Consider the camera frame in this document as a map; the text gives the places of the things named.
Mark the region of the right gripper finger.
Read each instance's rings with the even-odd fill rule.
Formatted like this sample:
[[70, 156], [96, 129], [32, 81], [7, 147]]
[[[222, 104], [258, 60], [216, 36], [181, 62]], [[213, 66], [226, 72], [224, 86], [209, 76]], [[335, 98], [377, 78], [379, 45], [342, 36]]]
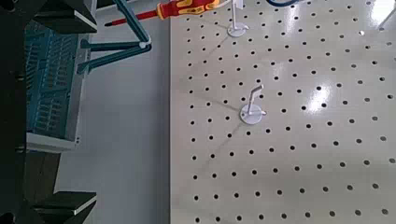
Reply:
[[97, 0], [47, 0], [34, 21], [58, 34], [93, 34], [96, 6]]
[[97, 194], [88, 191], [57, 191], [33, 209], [45, 224], [83, 224], [95, 207]]

